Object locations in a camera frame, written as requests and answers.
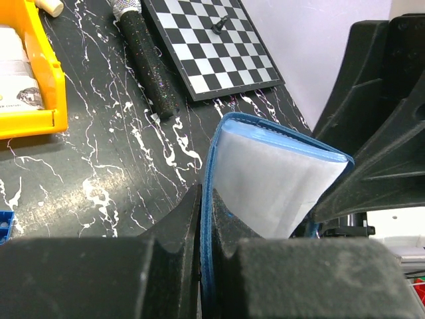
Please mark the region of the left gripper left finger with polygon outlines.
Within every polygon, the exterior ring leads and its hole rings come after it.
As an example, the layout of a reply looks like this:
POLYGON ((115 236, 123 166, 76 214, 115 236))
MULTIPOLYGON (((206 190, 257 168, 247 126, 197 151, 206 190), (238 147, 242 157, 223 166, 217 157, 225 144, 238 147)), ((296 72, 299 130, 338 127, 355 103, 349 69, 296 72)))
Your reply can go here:
POLYGON ((1 247, 2 318, 195 318, 202 189, 136 237, 1 247))

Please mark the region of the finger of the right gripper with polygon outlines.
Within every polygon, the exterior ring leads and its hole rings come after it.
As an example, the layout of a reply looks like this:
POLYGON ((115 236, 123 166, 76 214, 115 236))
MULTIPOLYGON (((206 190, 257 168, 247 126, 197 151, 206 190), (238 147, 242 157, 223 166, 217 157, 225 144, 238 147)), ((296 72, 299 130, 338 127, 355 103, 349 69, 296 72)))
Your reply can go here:
POLYGON ((320 198, 317 222, 424 204, 424 15, 352 25, 314 138, 355 165, 320 198))

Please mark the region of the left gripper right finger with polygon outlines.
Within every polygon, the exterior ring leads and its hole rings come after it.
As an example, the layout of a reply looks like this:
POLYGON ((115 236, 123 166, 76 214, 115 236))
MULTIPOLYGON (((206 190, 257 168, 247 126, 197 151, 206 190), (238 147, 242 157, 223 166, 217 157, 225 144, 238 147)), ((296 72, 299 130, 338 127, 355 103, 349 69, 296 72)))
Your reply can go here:
POLYGON ((264 239, 212 196, 214 314, 219 318, 423 318, 382 244, 264 239))

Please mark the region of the blue leather card holder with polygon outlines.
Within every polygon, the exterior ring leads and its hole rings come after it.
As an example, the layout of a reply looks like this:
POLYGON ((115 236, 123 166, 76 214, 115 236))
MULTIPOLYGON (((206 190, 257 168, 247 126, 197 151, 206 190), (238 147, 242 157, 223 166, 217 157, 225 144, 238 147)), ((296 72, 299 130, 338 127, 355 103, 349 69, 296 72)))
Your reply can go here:
POLYGON ((200 262, 203 312, 217 308, 213 195, 259 235, 287 239, 319 198, 355 162, 348 154, 265 118, 229 112, 205 166, 200 262))

